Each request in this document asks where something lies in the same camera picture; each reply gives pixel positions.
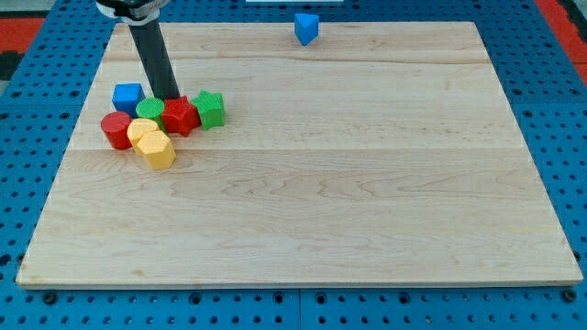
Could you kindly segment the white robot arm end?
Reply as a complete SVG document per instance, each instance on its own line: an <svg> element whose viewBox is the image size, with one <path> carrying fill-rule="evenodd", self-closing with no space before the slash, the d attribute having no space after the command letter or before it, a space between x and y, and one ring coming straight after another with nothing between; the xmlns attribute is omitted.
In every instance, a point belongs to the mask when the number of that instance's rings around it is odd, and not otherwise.
<svg viewBox="0 0 587 330"><path fill-rule="evenodd" d="M97 9L106 17L120 18L130 26L143 26L159 18L170 0L95 0Z"/></svg>

